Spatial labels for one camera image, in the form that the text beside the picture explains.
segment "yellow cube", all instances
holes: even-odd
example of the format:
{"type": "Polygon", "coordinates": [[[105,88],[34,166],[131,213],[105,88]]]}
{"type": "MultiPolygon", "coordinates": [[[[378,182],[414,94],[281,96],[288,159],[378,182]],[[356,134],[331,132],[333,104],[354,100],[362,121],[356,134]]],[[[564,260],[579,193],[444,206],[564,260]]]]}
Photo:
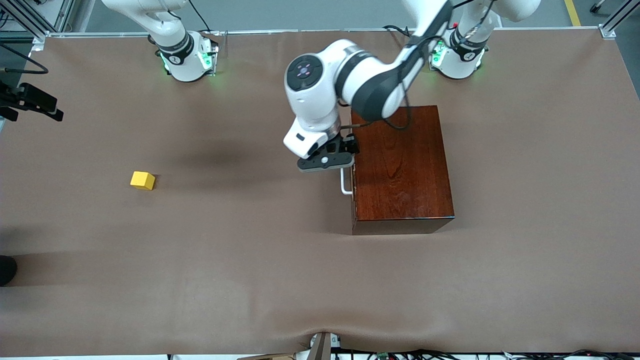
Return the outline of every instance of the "yellow cube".
{"type": "Polygon", "coordinates": [[[134,171],[131,177],[131,186],[140,190],[153,190],[156,177],[148,172],[134,171]]]}

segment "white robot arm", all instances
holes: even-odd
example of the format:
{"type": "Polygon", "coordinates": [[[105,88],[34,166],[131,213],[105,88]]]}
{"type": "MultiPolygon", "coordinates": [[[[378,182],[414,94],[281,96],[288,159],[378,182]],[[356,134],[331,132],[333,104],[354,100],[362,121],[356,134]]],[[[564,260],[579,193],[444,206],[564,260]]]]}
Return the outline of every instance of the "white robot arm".
{"type": "Polygon", "coordinates": [[[458,27],[436,45],[431,66],[453,79],[469,77],[480,66],[485,45],[499,16],[513,22],[531,16],[540,0],[475,0],[466,4],[458,27]]]}
{"type": "Polygon", "coordinates": [[[348,167],[353,154],[338,136],[337,99],[366,122],[386,119],[400,106],[451,19],[449,0],[403,0],[417,29],[396,59],[386,64],[349,40],[338,40],[317,54],[294,59],[285,73],[293,125],[284,144],[300,157],[301,171],[348,167]]]}
{"type": "Polygon", "coordinates": [[[188,0],[102,0],[111,10],[137,22],[160,49],[166,70],[179,81],[195,81],[215,72],[217,44],[196,31],[186,31],[169,11],[188,0]]]}

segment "drawer handle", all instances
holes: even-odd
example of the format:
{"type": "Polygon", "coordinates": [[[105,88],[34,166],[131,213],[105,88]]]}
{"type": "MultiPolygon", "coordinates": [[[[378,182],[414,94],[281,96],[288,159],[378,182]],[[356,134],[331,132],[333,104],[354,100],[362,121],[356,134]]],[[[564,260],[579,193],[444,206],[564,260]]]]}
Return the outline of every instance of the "drawer handle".
{"type": "Polygon", "coordinates": [[[340,190],[344,195],[353,195],[353,191],[349,191],[344,187],[344,168],[340,168],[340,190]]]}

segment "cable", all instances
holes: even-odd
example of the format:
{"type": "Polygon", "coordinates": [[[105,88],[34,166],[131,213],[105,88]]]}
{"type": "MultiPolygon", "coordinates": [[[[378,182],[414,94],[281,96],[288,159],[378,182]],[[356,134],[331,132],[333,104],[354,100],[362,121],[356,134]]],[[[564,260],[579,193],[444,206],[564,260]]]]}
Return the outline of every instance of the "cable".
{"type": "Polygon", "coordinates": [[[365,126],[369,126],[369,125],[373,124],[374,122],[365,122],[364,124],[343,125],[343,126],[340,126],[340,130],[356,129],[358,127],[365,127],[365,126]]]}
{"type": "Polygon", "coordinates": [[[0,22],[2,22],[2,24],[0,24],[0,29],[3,28],[8,21],[15,21],[15,20],[11,19],[11,17],[9,16],[9,13],[7,13],[4,10],[0,10],[0,22]]]}
{"type": "Polygon", "coordinates": [[[196,12],[196,14],[198,14],[198,16],[200,17],[200,20],[202,20],[202,23],[204,24],[204,26],[207,28],[207,31],[211,31],[211,28],[209,27],[209,25],[207,24],[206,21],[204,21],[204,18],[202,17],[202,15],[200,15],[200,12],[198,11],[198,9],[196,9],[196,7],[193,5],[193,2],[191,0],[189,0],[189,4],[191,4],[191,7],[193,8],[193,11],[196,12]]]}
{"type": "Polygon", "coordinates": [[[400,78],[400,73],[401,71],[398,70],[398,82],[400,82],[400,84],[402,85],[402,90],[404,91],[404,105],[406,106],[406,125],[404,126],[398,126],[393,124],[389,119],[383,119],[383,121],[389,125],[390,127],[396,129],[396,130],[400,130],[400,131],[404,131],[407,130],[409,128],[409,126],[412,123],[413,120],[413,116],[411,115],[411,104],[409,103],[409,97],[406,94],[406,87],[404,85],[404,81],[402,78],[400,78]]]}
{"type": "Polygon", "coordinates": [[[399,32],[400,34],[402,34],[402,35],[404,35],[406,37],[411,37],[411,34],[409,34],[409,27],[408,26],[405,26],[404,29],[401,29],[396,25],[385,25],[382,28],[383,29],[387,29],[387,30],[394,29],[394,30],[396,30],[397,32],[399,32]]]}
{"type": "Polygon", "coordinates": [[[465,5],[465,4],[469,4],[469,3],[470,3],[470,2],[472,2],[472,1],[475,1],[475,0],[466,0],[466,1],[463,1],[462,3],[455,4],[455,5],[453,6],[453,8],[454,8],[454,9],[455,9],[455,8],[459,8],[459,7],[461,7],[461,6],[465,5]]]}
{"type": "Polygon", "coordinates": [[[465,36],[463,36],[462,39],[460,39],[460,44],[462,44],[463,42],[466,42],[477,33],[478,29],[480,29],[482,24],[484,24],[484,21],[486,20],[487,16],[489,16],[489,13],[491,12],[491,7],[493,6],[493,3],[495,3],[496,1],[498,0],[491,0],[491,2],[489,3],[489,7],[487,7],[486,11],[484,12],[484,15],[482,16],[482,19],[480,19],[480,22],[478,22],[473,28],[467,31],[465,36]]]}
{"type": "Polygon", "coordinates": [[[437,350],[424,350],[424,349],[420,349],[420,350],[416,350],[413,352],[410,352],[409,354],[413,355],[414,358],[416,359],[425,359],[424,356],[428,355],[430,356],[429,359],[427,360],[431,360],[431,359],[438,359],[438,360],[459,360],[457,357],[447,353],[447,352],[442,352],[442,351],[437,351],[437,350]]]}
{"type": "Polygon", "coordinates": [[[589,350],[586,348],[580,349],[578,351],[574,351],[571,354],[563,355],[563,356],[553,356],[551,354],[515,354],[516,356],[512,357],[511,360],[564,360],[570,356],[576,356],[579,354],[586,353],[589,356],[598,356],[598,357],[606,357],[608,360],[614,360],[615,357],[604,352],[589,350]]]}
{"type": "Polygon", "coordinates": [[[19,74],[47,74],[49,72],[49,69],[47,69],[46,67],[44,67],[44,65],[42,65],[41,63],[31,59],[29,56],[20,54],[20,52],[14,50],[11,47],[8,47],[7,45],[4,44],[4,42],[0,41],[0,47],[4,47],[5,49],[11,51],[12,53],[16,54],[17,56],[20,56],[21,58],[27,60],[28,62],[32,63],[33,65],[36,65],[37,67],[41,68],[42,70],[24,70],[24,69],[7,69],[7,68],[3,68],[2,70],[4,72],[17,72],[19,74]]]}
{"type": "Polygon", "coordinates": [[[167,12],[169,13],[169,15],[171,15],[171,16],[173,16],[173,17],[175,17],[176,19],[178,19],[178,20],[182,20],[182,18],[181,18],[181,17],[179,17],[178,15],[175,15],[173,12],[171,12],[171,11],[169,11],[169,10],[167,10],[167,12]]]}

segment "wooden cabinet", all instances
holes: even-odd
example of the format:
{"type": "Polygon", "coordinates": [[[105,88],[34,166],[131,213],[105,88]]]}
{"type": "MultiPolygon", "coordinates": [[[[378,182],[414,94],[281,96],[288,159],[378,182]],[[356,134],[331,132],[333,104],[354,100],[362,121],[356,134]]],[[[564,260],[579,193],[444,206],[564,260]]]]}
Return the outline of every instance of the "wooden cabinet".
{"type": "MultiPolygon", "coordinates": [[[[404,131],[384,122],[354,129],[353,234],[428,234],[454,218],[436,106],[410,108],[404,131]]],[[[404,126],[408,108],[389,118],[404,126]]],[[[353,124],[364,121],[351,113],[353,124]]]]}

